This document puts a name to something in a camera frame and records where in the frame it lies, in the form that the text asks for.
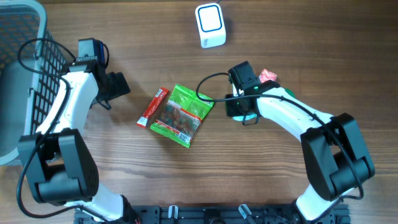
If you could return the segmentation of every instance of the red packet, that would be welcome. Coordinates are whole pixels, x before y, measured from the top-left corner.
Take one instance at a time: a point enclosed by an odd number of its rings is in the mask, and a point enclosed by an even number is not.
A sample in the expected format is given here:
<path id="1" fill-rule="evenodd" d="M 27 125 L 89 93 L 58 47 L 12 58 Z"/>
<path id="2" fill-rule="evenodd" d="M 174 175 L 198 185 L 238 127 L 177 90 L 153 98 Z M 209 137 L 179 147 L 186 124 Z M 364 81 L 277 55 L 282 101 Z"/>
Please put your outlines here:
<path id="1" fill-rule="evenodd" d="M 155 97 L 149 103 L 149 106 L 145 110 L 144 114 L 137 121 L 137 125 L 142 128 L 146 128 L 148 124 L 148 119 L 155 113 L 157 107 L 160 105 L 160 102 L 166 97 L 168 89 L 161 87 L 156 93 Z"/>
<path id="2" fill-rule="evenodd" d="M 277 75 L 275 73 L 270 72 L 266 69 L 264 69 L 259 76 L 261 83 L 264 83 L 268 80 L 276 81 L 276 77 Z"/>

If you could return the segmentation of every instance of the gray plastic bin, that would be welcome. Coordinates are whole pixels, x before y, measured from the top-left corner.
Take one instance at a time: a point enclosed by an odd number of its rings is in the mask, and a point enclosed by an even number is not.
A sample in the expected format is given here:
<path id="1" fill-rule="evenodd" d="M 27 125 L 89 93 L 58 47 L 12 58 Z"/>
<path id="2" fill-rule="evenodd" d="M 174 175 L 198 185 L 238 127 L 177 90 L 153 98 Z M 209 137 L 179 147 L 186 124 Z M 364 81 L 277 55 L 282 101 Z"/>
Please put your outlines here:
<path id="1" fill-rule="evenodd" d="M 19 138 L 35 133 L 58 92 L 58 78 L 29 72 L 17 61 L 19 47 L 36 37 L 53 39 L 43 6 L 0 0 L 0 166 L 21 165 Z M 42 41 L 26 46 L 22 58 L 27 66 L 52 74 L 65 63 L 58 46 Z"/>

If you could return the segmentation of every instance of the green plastic bag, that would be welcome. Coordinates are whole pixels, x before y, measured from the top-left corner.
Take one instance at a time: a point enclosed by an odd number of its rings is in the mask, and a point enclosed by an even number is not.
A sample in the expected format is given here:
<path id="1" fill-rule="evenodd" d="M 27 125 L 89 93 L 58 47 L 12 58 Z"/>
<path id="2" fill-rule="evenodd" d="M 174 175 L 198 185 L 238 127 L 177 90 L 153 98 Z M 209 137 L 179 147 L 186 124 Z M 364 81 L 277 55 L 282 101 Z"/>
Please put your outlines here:
<path id="1" fill-rule="evenodd" d="M 195 91 L 176 84 L 160 118 L 150 128 L 189 147 L 195 131 L 213 105 L 199 100 Z"/>

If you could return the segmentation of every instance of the wooden table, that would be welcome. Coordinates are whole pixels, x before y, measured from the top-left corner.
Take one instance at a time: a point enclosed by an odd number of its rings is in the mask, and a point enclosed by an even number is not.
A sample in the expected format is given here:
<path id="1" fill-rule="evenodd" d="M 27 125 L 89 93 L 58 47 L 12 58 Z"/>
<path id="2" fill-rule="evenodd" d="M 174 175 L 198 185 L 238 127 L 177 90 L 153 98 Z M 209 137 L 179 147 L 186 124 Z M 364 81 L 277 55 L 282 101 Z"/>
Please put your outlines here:
<path id="1" fill-rule="evenodd" d="M 248 60 L 267 68 L 306 104 L 358 121 L 376 175 L 362 201 L 347 200 L 353 223 L 396 223 L 398 215 L 398 4 L 396 1 L 223 1 L 227 41 L 201 49 L 199 2 L 48 4 L 48 28 L 77 53 L 78 39 L 109 47 L 108 71 L 122 71 L 131 93 L 94 106 L 84 139 L 102 183 L 134 205 L 290 203 L 308 185 L 300 143 L 273 122 L 244 127 L 217 104 L 187 149 L 136 126 L 160 86 L 195 89 L 205 76 Z M 225 78 L 201 92 L 221 98 Z M 0 223 L 71 223 L 72 212 L 25 217 L 15 188 L 20 167 L 0 168 Z M 25 185 L 24 201 L 37 205 Z"/>

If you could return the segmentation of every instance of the blue and white object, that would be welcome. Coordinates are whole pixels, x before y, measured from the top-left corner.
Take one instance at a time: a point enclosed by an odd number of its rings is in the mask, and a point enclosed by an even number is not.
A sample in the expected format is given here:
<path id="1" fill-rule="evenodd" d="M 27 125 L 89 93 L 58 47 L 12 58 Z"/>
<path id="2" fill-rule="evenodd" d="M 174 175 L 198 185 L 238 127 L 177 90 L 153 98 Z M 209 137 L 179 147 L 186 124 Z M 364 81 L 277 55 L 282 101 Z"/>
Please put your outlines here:
<path id="1" fill-rule="evenodd" d="M 223 45 L 226 40 L 226 32 L 220 5 L 217 3 L 200 5 L 195 14 L 201 47 L 209 48 Z"/>

